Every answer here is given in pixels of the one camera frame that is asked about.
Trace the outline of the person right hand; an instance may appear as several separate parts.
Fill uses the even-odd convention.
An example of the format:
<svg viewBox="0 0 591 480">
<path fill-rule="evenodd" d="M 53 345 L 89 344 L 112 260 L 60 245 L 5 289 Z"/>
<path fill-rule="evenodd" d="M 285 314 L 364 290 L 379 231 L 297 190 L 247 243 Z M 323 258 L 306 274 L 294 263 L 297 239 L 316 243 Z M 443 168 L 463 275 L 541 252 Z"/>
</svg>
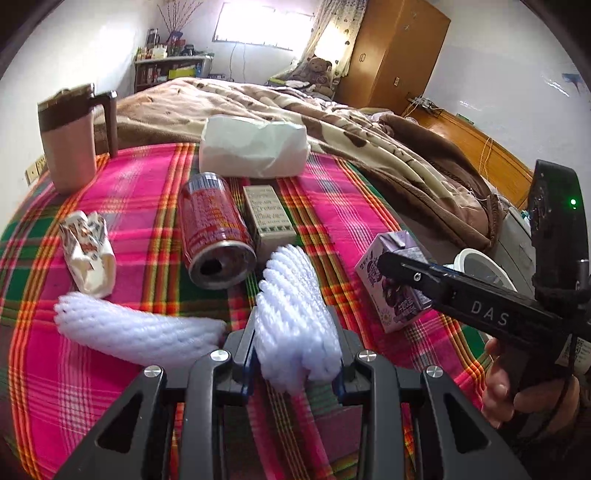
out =
<svg viewBox="0 0 591 480">
<path fill-rule="evenodd" d="M 519 413 L 547 413 L 556 406 L 565 382 L 553 380 L 537 386 L 527 388 L 510 399 L 510 379 L 508 373 L 501 366 L 500 357 L 503 347 L 497 339 L 491 338 L 486 344 L 486 352 L 493 356 L 494 363 L 486 378 L 483 393 L 482 413 L 494 428 L 512 419 Z M 563 401 L 550 422 L 547 431 L 556 433 L 571 425 L 578 413 L 580 405 L 580 383 L 572 376 Z"/>
</svg>

